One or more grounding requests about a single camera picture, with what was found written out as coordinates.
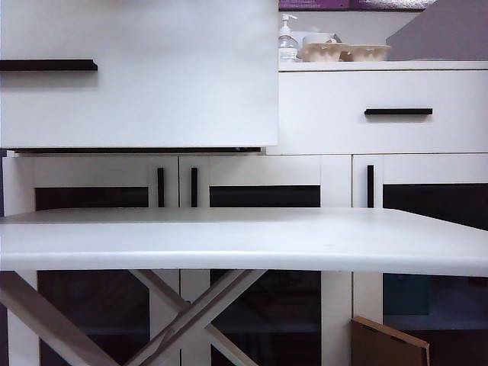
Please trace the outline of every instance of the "pump bottle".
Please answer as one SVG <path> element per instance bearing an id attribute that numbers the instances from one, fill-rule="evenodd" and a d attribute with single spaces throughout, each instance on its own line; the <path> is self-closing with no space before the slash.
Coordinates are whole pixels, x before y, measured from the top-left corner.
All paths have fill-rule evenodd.
<path id="1" fill-rule="evenodd" d="M 281 20 L 283 26 L 280 29 L 280 37 L 278 38 L 279 58 L 281 63 L 295 63 L 298 54 L 298 42 L 291 36 L 291 29 L 288 26 L 288 21 L 297 19 L 297 17 L 290 14 L 283 14 Z"/>

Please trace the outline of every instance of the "crossed table legs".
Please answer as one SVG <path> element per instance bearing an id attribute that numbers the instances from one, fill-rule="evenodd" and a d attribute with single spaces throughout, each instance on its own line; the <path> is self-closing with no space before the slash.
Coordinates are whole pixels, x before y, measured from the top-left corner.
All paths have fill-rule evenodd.
<path id="1" fill-rule="evenodd" d="M 228 271 L 193 304 L 184 301 L 154 272 L 131 272 L 178 315 L 124 366 L 164 364 L 188 338 L 202 331 L 234 365 L 257 366 L 210 322 L 266 270 Z M 119 366 L 16 272 L 0 272 L 0 302 L 72 366 Z"/>

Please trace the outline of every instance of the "cardboard box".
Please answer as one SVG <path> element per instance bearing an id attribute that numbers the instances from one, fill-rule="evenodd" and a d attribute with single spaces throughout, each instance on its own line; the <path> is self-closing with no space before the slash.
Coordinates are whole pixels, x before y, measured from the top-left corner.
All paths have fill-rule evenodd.
<path id="1" fill-rule="evenodd" d="M 352 320 L 352 366 L 429 366 L 429 344 L 389 326 Z"/>

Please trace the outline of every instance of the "white countertop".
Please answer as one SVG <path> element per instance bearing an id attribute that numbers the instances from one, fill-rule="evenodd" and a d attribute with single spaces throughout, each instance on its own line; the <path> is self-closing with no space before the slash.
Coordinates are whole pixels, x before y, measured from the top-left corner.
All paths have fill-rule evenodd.
<path id="1" fill-rule="evenodd" d="M 280 72 L 488 70 L 488 61 L 381 61 L 365 63 L 280 63 Z"/>
<path id="2" fill-rule="evenodd" d="M 267 268 L 488 276 L 488 231 L 383 209 L 76 209 L 0 219 L 2 270 Z"/>

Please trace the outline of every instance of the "white table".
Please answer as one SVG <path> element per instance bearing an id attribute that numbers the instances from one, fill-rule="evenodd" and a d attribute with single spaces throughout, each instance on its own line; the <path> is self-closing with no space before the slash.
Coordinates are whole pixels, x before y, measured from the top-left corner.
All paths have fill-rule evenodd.
<path id="1" fill-rule="evenodd" d="M 488 232 L 383 209 L 81 209 L 0 219 L 0 301 L 72 365 L 115 366 L 14 271 L 130 269 L 179 312 L 127 363 L 157 365 L 204 332 L 255 365 L 210 322 L 267 269 L 488 277 Z M 192 305 L 151 269 L 231 268 Z"/>

